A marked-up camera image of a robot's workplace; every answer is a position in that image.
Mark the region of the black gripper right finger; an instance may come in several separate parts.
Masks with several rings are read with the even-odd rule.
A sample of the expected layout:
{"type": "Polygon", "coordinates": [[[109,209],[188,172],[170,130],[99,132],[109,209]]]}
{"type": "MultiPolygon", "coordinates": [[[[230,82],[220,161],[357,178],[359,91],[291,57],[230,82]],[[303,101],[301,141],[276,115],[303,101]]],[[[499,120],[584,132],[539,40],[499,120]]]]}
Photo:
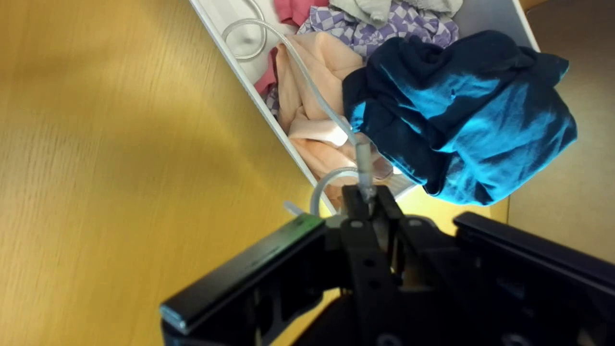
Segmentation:
{"type": "Polygon", "coordinates": [[[512,297],[507,343],[615,346],[615,264],[526,230],[461,213],[455,239],[512,297]]]}

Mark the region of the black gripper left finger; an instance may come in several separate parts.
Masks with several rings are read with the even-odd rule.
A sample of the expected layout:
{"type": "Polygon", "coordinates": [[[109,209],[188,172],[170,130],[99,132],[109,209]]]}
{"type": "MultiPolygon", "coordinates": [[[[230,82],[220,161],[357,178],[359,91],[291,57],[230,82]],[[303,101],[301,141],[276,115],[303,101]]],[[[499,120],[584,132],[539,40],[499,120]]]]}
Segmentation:
{"type": "Polygon", "coordinates": [[[301,213],[159,305],[163,346],[265,346],[322,299],[324,220],[301,213]]]}

